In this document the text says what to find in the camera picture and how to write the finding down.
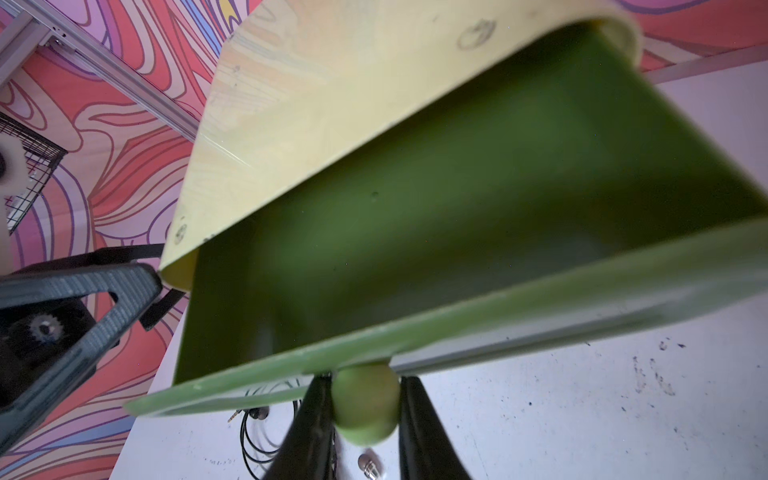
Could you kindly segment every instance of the green ball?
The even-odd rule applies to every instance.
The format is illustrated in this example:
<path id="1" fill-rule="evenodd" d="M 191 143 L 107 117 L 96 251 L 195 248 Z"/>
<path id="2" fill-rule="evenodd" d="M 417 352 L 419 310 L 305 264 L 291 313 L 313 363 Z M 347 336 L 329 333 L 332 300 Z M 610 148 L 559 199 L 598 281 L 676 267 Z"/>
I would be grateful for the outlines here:
<path id="1" fill-rule="evenodd" d="M 395 430 L 400 417 L 400 382 L 386 363 L 341 369 L 331 385 L 336 429 L 350 443 L 371 446 Z"/>

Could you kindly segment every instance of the wire mesh basket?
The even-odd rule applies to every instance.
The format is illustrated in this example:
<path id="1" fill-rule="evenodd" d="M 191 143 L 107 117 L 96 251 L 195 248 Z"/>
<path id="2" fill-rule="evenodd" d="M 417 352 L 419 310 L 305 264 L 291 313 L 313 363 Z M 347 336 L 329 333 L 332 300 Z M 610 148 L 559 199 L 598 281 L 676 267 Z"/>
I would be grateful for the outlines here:
<path id="1" fill-rule="evenodd" d="M 29 182 L 22 195 L 5 198 L 8 231 L 12 233 L 32 207 L 67 151 L 3 113 L 0 113 L 0 133 L 22 140 L 29 175 Z"/>

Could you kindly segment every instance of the colorful swirl mural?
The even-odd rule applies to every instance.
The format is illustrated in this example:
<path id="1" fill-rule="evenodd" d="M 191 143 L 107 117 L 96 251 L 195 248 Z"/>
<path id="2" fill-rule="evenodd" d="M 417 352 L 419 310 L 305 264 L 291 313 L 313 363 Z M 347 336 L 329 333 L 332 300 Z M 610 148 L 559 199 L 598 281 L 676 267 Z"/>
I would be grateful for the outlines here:
<path id="1" fill-rule="evenodd" d="M 173 98 L 202 114 L 222 44 L 260 0 L 49 0 Z M 765 0 L 619 0 L 647 33 L 643 69 L 768 43 Z M 270 0 L 292 5 L 293 0 Z M 9 15 L 0 11 L 0 24 Z M 191 144 L 110 85 L 41 49 L 0 108 L 71 153 L 12 237 L 17 266 L 99 247 L 164 242 Z M 88 299 L 96 318 L 108 296 Z M 3 480 L 108 478 L 186 299 L 149 333 L 136 325 L 96 375 L 0 458 Z"/>
<path id="2" fill-rule="evenodd" d="M 70 152 L 12 236 L 16 266 L 164 242 L 189 141 L 48 49 L 0 91 L 0 108 Z M 98 319 L 111 299 L 87 304 Z M 149 333 L 139 325 L 127 333 L 94 377 L 0 458 L 0 478 L 108 478 L 134 421 L 121 406 L 146 393 L 185 307 L 186 299 Z"/>

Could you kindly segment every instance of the psychedelic patterned wall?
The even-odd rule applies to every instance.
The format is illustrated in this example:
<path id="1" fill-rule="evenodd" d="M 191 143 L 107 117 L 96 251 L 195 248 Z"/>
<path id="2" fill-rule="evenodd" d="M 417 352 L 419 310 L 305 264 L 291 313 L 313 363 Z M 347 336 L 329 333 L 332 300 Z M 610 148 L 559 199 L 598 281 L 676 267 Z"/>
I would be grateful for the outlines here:
<path id="1" fill-rule="evenodd" d="M 164 242 L 191 143 L 109 84 L 40 52 L 0 91 L 0 108 L 70 153 L 12 236 L 16 266 Z M 111 299 L 88 306 L 98 319 Z M 0 478 L 108 478 L 134 421 L 121 406 L 149 388 L 185 307 L 149 333 L 135 325 L 93 378 L 0 458 Z"/>
<path id="2" fill-rule="evenodd" d="M 50 3 L 199 118 L 221 45 L 259 1 Z M 768 43 L 765 0 L 619 1 L 646 29 L 645 70 Z M 9 21 L 0 12 L 0 24 Z M 17 266 L 104 246 L 164 242 L 189 142 L 47 49 L 0 91 L 0 108 L 71 152 L 12 238 Z M 99 318 L 110 300 L 99 296 L 88 305 Z M 121 405 L 147 391 L 185 307 L 182 300 L 150 333 L 136 325 L 94 378 L 0 458 L 0 478 L 108 478 L 133 424 Z"/>

